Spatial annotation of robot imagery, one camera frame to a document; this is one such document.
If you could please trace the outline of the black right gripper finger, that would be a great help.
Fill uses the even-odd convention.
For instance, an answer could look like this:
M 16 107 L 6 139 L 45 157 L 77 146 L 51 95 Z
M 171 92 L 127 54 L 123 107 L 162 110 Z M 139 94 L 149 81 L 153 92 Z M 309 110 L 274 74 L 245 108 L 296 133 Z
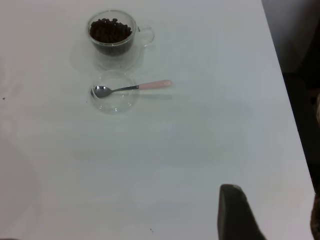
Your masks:
M 264 240 L 243 190 L 234 184 L 219 189 L 217 232 L 220 240 Z

